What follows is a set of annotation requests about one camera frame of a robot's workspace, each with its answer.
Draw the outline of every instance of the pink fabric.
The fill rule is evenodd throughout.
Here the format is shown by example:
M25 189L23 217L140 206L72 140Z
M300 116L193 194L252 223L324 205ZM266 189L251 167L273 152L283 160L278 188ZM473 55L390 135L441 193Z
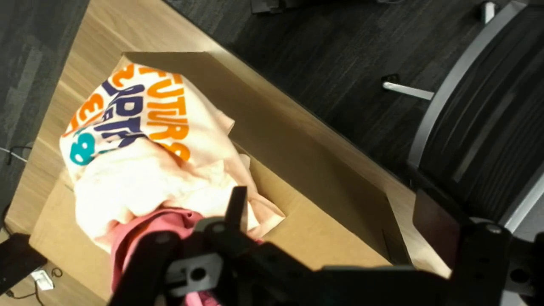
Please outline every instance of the pink fabric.
M263 198L232 143L235 121L191 81L144 65L108 79L60 140L84 234L111 252L113 232L159 208L225 217L234 188L249 189L247 234L263 239L283 211Z
M120 225L115 230L115 245L111 254L113 291L120 286L123 273L144 237L155 232L174 232L181 240L193 235L198 222L203 220L200 213L188 210L164 208L149 217L133 220L128 225ZM186 296L188 306L218 306L220 303L210 293L191 293Z

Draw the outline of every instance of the dark floor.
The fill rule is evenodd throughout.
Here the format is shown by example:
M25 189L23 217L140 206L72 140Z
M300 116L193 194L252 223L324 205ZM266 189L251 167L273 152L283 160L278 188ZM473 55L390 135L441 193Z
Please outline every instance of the dark floor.
M0 2L0 147L33 147L89 0ZM0 154L0 213L25 164Z
M383 94L382 77L436 91L482 30L482 0L336 0L280 16L252 16L251 0L167 2L400 179L427 103Z
M0 2L0 147L33 145L87 2ZM336 0L280 16L252 16L251 0L169 2L402 179L427 103L383 94L382 77L436 91L482 30L482 0ZM0 211L23 169L0 154Z

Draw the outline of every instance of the fabric pile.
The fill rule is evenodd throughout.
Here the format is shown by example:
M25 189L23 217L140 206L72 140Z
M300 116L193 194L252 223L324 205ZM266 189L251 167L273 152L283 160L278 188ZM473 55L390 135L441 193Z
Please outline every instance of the fabric pile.
M113 290L145 235L171 230L188 239L201 218L225 217L235 186L249 189L252 239L285 220L230 142L234 126L183 75L135 64L72 118L60 147L76 183L77 223L111 254ZM210 305L203 295L186 300Z

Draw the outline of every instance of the wooden table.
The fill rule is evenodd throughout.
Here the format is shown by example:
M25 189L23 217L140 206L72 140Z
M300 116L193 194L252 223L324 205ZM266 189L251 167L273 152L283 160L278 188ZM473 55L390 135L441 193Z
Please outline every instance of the wooden table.
M280 113L291 116L303 115L302 126L317 145L334 149L329 155L349 164L356 176L365 177L371 186L387 194L414 262L422 269L436 271L443 276L448 274L443 261L412 227L416 201L412 191L395 181L373 160L361 155L358 149L344 138L339 138L325 125L312 120L312 116L300 108L293 108L295 104L286 94L273 87L259 74L225 52L161 0L91 2L13 201L8 217L11 228L21 234L33 234L52 191L62 183L64 162L59 152L59 137L86 98L113 72L121 55L128 52L206 52L220 65L244 81L249 89L268 99L271 106L280 106ZM82 295L91 295L82 286L79 290Z

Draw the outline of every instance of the cable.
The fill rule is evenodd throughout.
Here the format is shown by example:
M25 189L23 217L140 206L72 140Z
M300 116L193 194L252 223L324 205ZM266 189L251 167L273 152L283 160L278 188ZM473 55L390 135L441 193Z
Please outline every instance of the cable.
M40 298L38 283L36 281L33 281L33 283L35 283L35 293L25 295L25 296L16 296L14 291L6 291L6 296L9 296L13 300L28 300L28 298L35 296L40 306L47 306Z
M64 273L60 268L53 268L53 269L52 269L52 276L57 278L57 279L60 279L60 278L65 276L65 273Z
M8 154L8 155L11 155L11 157L14 157L14 159L18 159L18 160L21 160L21 162L25 162L25 164L28 164L28 159L18 155L18 154L14 152L14 149L13 149L13 150L8 150L8 149L2 149L2 147L0 147L0 152L4 152L4 154Z

